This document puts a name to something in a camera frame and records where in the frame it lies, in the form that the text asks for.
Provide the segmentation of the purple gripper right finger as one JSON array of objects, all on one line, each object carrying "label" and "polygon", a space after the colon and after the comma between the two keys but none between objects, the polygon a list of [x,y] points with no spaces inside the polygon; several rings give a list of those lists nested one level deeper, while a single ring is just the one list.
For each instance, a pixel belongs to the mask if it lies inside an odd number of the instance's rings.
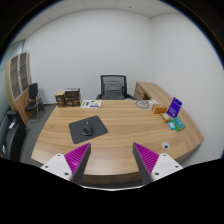
[{"label": "purple gripper right finger", "polygon": [[133,144],[133,155],[144,185],[182,169],[167,153],[157,154],[138,143]]}]

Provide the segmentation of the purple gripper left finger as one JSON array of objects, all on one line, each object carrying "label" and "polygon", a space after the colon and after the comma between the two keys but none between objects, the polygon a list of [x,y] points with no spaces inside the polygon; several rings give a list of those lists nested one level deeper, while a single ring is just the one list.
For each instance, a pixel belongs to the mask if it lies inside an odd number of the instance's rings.
[{"label": "purple gripper left finger", "polygon": [[91,144],[87,143],[65,155],[57,153],[42,169],[80,185],[90,154]]}]

